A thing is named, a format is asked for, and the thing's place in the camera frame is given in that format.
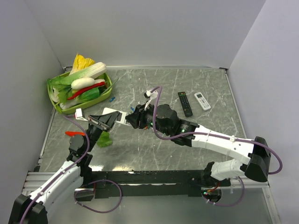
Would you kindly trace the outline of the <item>red white remote control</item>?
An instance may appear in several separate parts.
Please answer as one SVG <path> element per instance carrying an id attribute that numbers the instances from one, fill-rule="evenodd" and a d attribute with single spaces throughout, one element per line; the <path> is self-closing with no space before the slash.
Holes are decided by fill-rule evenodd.
<path id="1" fill-rule="evenodd" d="M 105 114 L 109 114 L 109 113 L 116 112 L 116 111 L 118 111 L 118 110 L 105 107 L 102 114 L 105 115 Z M 115 122 L 118 123 L 118 124 L 130 126 L 129 122 L 126 120 L 126 116 L 128 115 L 128 113 L 127 112 L 122 112 L 122 111 L 118 111 L 118 112 L 120 114 L 118 115 Z"/>

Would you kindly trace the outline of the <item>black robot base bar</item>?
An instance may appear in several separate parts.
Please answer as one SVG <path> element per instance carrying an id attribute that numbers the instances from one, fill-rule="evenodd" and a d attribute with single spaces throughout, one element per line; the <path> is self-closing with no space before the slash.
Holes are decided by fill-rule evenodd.
<path id="1" fill-rule="evenodd" d="M 202 190 L 229 187 L 228 178 L 218 181 L 204 170 L 93 171 L 82 187 L 93 189 L 95 198 L 122 196 L 201 197 Z"/>

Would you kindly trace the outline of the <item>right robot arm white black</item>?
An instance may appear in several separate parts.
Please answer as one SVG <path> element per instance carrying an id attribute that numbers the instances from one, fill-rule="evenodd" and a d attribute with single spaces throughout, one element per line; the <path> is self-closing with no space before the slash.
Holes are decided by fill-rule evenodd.
<path id="1" fill-rule="evenodd" d="M 205 168 L 204 181 L 209 186 L 227 178 L 246 176 L 256 182 L 267 182 L 271 152 L 262 137 L 239 139 L 217 133 L 202 125 L 178 117 L 169 105 L 154 107 L 138 105 L 132 114 L 126 116 L 134 129 L 151 127 L 166 139 L 180 146 L 205 148 L 231 157 L 225 162 L 210 162 Z"/>

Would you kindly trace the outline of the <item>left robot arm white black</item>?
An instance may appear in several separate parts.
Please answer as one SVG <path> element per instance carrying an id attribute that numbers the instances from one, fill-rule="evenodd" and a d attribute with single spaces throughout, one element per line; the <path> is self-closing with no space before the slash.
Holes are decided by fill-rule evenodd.
<path id="1" fill-rule="evenodd" d="M 14 201 L 10 224 L 47 224 L 56 206 L 79 187 L 92 182 L 89 163 L 92 150 L 103 132 L 109 132 L 120 116 L 119 111 L 88 116 L 88 129 L 70 138 L 69 155 L 61 168 L 42 186 L 28 196 L 19 195 Z"/>

